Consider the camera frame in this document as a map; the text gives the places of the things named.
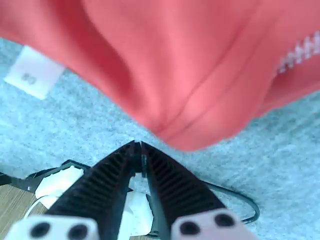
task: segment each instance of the black wire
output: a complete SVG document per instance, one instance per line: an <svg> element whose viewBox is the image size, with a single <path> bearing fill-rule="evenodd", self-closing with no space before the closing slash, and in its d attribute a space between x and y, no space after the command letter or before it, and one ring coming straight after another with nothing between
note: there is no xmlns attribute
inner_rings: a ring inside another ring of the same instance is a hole
<svg viewBox="0 0 320 240"><path fill-rule="evenodd" d="M210 190L217 191L219 193L223 193L223 194L235 197L235 198L245 202L246 204L250 205L250 207L252 207L252 209L254 210L254 215L252 217L248 217L246 219L241 220L244 224L253 223L253 222L257 221L258 218L260 217L260 208L250 197L245 196L242 193L227 189L222 186L214 185L214 184L206 182L206 181L201 180L201 182L208 185ZM149 233L146 236L151 239L159 239L159 236L157 234Z"/></svg>

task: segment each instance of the red jacket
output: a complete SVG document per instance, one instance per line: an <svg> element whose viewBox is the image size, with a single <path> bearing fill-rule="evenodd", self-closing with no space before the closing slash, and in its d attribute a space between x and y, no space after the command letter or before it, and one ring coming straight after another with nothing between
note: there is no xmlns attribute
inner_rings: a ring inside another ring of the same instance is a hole
<svg viewBox="0 0 320 240"><path fill-rule="evenodd" d="M319 13L319 0L2 0L0 36L191 151L320 88Z"/></svg>

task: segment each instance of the white zipper teeth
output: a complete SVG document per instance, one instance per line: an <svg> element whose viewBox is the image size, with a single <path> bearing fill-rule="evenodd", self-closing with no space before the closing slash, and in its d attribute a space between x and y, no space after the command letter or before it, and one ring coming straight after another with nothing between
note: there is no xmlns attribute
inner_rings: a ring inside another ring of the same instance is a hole
<svg viewBox="0 0 320 240"><path fill-rule="evenodd" d="M316 31L312 36L307 36L303 42L298 42L295 48L281 59L277 68L278 74L283 74L294 66L301 64L304 60L314 55L320 54L320 31Z"/></svg>

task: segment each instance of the gray carpet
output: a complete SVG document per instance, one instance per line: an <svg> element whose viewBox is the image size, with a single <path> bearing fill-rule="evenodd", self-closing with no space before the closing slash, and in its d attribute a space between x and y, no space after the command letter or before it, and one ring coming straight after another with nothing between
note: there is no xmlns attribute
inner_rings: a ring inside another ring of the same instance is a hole
<svg viewBox="0 0 320 240"><path fill-rule="evenodd" d="M21 46L0 39L0 172L23 178L72 159L94 165L145 141L202 180L238 190L261 208L249 225L262 240L320 239L320 92L253 120L230 140L193 153L174 150L106 96L65 71L45 100L4 82ZM147 190L135 177L130 186ZM251 209L219 195L241 217Z"/></svg>

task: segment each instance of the white tag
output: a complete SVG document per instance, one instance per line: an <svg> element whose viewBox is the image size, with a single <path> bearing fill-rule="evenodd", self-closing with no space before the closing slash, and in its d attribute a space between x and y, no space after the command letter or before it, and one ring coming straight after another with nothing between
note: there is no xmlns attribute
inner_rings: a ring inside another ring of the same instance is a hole
<svg viewBox="0 0 320 240"><path fill-rule="evenodd" d="M4 81L43 100L64 70L61 64L24 46Z"/></svg>

